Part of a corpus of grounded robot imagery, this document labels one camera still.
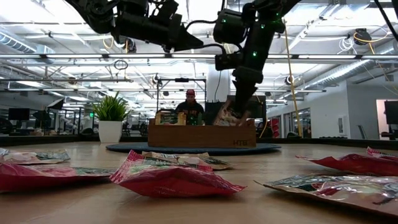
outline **dark shirt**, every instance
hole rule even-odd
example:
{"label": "dark shirt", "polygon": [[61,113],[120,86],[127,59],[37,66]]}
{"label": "dark shirt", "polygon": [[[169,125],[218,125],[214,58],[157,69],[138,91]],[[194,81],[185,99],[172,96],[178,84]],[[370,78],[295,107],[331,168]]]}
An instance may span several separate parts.
{"label": "dark shirt", "polygon": [[193,103],[188,103],[184,101],[180,103],[175,109],[176,112],[184,112],[187,116],[198,116],[199,113],[202,115],[205,113],[203,107],[196,101]]}

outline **green plant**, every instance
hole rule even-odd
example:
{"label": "green plant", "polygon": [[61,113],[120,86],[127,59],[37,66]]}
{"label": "green plant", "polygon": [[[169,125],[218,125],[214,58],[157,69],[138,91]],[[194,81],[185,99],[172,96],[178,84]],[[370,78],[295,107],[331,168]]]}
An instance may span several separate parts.
{"label": "green plant", "polygon": [[123,121],[127,118],[130,110],[123,98],[118,99],[119,92],[113,96],[105,96],[103,100],[94,105],[94,113],[100,121]]}

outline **red cap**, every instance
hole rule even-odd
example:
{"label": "red cap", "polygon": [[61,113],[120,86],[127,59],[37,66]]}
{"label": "red cap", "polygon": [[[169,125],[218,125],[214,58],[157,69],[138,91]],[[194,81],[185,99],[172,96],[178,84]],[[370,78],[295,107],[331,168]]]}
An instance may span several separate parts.
{"label": "red cap", "polygon": [[187,90],[187,95],[195,96],[195,90]]}

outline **white pot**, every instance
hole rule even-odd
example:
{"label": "white pot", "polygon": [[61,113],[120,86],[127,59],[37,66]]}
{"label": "white pot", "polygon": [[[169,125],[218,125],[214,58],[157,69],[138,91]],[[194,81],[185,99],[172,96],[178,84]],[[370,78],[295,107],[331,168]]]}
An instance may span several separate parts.
{"label": "white pot", "polygon": [[99,121],[98,133],[101,143],[119,143],[122,136],[122,122]]}

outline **desk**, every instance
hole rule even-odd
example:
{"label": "desk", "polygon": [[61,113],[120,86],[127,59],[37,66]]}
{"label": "desk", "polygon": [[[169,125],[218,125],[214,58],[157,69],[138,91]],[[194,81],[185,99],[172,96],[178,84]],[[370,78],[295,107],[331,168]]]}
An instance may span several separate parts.
{"label": "desk", "polygon": [[[257,185],[295,174],[330,169],[296,159],[365,153],[365,149],[315,144],[281,145],[280,152],[252,156],[218,157],[235,170],[216,172],[248,188],[231,198],[141,197],[114,184],[74,187],[24,194],[0,194],[1,223],[16,224],[302,224],[396,223],[389,217],[283,194]],[[9,147],[8,149],[66,149],[72,166],[118,167],[127,154],[109,152],[97,142],[75,142]]]}

